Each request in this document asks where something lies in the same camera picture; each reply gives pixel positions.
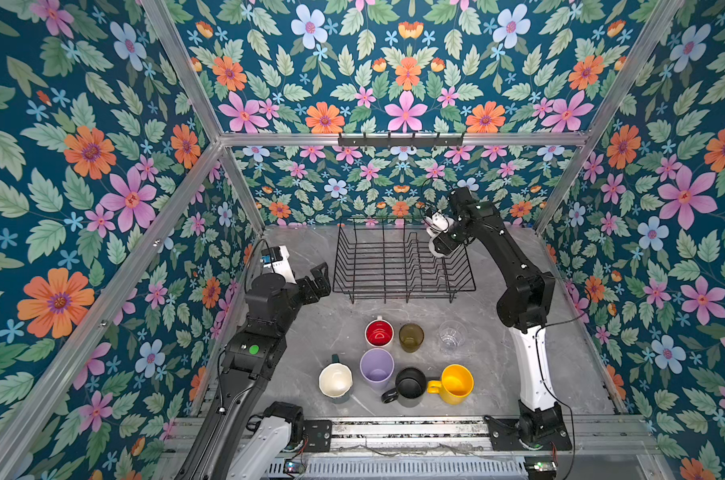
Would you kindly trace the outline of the white faceted mug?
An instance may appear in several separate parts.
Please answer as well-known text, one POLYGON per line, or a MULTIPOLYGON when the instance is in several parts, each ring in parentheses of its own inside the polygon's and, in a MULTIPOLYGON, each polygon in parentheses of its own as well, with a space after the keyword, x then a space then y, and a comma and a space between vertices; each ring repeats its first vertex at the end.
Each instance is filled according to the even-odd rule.
POLYGON ((445 258, 452 252, 450 248, 446 248, 437 238, 432 238, 429 241, 429 250, 436 258, 445 258))

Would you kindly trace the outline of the black wire dish rack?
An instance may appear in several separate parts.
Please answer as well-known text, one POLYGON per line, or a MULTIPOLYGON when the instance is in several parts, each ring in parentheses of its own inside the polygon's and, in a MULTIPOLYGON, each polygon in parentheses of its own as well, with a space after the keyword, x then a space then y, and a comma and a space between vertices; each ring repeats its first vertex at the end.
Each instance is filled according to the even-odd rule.
POLYGON ((430 252, 418 225, 362 218, 338 226, 332 291, 358 300, 446 299, 477 289, 466 246, 446 257, 430 252))

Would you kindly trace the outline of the red interior white mug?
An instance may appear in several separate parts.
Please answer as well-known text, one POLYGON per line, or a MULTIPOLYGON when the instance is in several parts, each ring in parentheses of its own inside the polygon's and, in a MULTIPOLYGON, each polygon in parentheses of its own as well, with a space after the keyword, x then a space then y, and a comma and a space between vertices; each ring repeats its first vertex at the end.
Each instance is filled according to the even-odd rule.
POLYGON ((366 342, 374 348, 387 348, 393 342, 394 327, 382 316, 378 316, 365 328, 366 342))

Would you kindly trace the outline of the green mug cream interior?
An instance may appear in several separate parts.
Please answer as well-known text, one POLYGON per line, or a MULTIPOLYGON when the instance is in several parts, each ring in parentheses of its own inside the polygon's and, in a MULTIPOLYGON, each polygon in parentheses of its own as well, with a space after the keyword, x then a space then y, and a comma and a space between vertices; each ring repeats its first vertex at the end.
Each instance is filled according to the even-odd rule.
POLYGON ((340 361, 338 354, 332 354, 332 362, 318 376, 318 388, 326 398, 336 403, 344 403, 354 387, 352 370, 340 361))

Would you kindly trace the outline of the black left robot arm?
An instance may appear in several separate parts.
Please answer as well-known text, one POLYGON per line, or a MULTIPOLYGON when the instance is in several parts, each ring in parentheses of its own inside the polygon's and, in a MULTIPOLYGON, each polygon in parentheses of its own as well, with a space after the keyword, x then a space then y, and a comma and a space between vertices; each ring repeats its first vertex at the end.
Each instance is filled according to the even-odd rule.
POLYGON ((319 302, 331 291, 326 263, 293 282, 274 270, 252 280, 246 290, 246 321, 226 344, 216 370, 218 395, 178 479, 226 478, 246 424, 286 352, 290 326, 302 306, 319 302))

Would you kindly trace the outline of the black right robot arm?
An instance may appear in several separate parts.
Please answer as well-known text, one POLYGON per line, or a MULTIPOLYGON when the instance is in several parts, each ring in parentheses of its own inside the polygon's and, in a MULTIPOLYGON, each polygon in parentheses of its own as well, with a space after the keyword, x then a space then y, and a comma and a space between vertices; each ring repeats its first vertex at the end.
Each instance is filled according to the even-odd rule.
POLYGON ((435 212, 427 219, 430 252, 445 257, 477 240, 506 284, 497 312, 512 333, 521 380, 520 416, 507 437, 532 450, 570 450, 573 440, 552 386, 546 350, 555 276, 529 260, 493 202, 478 200, 469 188, 460 187, 450 193, 449 205, 450 215, 435 212))

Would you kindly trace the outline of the clear glass cup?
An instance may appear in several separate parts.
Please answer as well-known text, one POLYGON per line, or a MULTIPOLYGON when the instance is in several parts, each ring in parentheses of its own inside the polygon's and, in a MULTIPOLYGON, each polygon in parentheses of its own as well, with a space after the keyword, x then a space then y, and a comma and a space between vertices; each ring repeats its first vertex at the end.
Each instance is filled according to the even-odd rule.
POLYGON ((439 339, 444 350, 457 351, 466 343, 466 327, 459 322, 446 322, 439 329, 439 339))

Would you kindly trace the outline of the lilac plastic cup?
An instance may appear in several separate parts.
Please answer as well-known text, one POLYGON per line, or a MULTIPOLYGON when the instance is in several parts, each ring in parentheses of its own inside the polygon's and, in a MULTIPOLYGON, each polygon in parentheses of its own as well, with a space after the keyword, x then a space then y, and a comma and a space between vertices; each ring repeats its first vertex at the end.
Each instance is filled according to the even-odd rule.
POLYGON ((360 375, 374 389, 383 392, 395 372, 395 360, 388 350, 372 348, 360 358, 360 375))

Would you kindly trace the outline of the olive green glass cup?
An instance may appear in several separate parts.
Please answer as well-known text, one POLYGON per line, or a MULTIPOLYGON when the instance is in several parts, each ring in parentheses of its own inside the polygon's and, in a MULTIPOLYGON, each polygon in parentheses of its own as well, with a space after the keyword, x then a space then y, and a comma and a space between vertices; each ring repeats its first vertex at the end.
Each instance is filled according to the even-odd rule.
POLYGON ((408 323, 401 327, 399 340, 404 352, 415 353, 421 348, 425 340, 425 332, 419 324, 408 323))

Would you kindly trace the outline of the black mug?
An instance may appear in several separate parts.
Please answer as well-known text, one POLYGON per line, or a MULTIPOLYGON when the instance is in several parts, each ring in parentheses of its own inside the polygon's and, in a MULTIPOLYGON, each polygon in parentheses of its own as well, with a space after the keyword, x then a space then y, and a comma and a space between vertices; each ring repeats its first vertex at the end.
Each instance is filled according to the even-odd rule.
POLYGON ((429 380, 416 367, 407 367, 401 370, 395 381, 395 386, 381 395, 384 404, 397 402, 404 408, 414 408, 419 405, 427 393, 429 380))

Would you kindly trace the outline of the yellow mug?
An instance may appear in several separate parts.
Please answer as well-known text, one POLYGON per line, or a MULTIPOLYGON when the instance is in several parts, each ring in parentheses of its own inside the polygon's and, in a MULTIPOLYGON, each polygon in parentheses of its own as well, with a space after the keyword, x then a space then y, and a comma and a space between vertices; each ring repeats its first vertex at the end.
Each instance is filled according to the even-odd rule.
POLYGON ((438 380, 428 382, 428 394, 440 396, 449 405, 463 403, 474 391, 475 380, 472 372, 460 364, 447 366, 438 380))

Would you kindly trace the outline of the black hook rail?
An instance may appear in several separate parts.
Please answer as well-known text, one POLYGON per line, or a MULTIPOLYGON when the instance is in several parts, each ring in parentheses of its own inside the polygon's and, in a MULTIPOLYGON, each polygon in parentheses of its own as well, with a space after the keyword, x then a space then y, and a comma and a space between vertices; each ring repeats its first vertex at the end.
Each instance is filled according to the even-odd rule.
POLYGON ((432 149, 436 147, 455 147, 464 144, 463 134, 442 133, 360 133, 340 134, 336 144, 340 147, 372 147, 377 149, 391 147, 414 147, 432 149))

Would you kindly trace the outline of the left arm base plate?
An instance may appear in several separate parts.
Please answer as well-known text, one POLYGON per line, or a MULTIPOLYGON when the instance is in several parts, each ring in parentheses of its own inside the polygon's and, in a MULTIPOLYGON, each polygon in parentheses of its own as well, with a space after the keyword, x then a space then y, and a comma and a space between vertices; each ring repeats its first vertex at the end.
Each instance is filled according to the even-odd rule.
POLYGON ((330 452, 332 430, 334 430, 332 420, 300 420, 292 426, 288 451, 294 454, 330 452))

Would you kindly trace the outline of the aluminium front rail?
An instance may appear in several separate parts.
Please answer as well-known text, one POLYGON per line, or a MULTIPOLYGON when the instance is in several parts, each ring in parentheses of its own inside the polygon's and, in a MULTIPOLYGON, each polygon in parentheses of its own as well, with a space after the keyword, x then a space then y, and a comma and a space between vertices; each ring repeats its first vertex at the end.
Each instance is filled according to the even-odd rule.
POLYGON ((457 450, 466 454, 568 453, 586 455, 659 454, 656 437, 638 415, 577 415, 566 418, 573 449, 558 451, 495 451, 484 416, 433 417, 330 417, 334 422, 330 452, 362 450, 397 451, 457 450))

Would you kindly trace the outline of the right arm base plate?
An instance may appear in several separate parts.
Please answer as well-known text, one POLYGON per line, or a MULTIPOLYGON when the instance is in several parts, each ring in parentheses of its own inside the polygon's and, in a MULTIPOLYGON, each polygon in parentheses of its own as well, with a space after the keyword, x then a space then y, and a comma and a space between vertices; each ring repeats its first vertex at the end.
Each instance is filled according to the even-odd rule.
POLYGON ((562 418, 538 422, 528 415, 513 419, 485 415, 483 420, 495 451, 573 449, 571 436, 562 418))

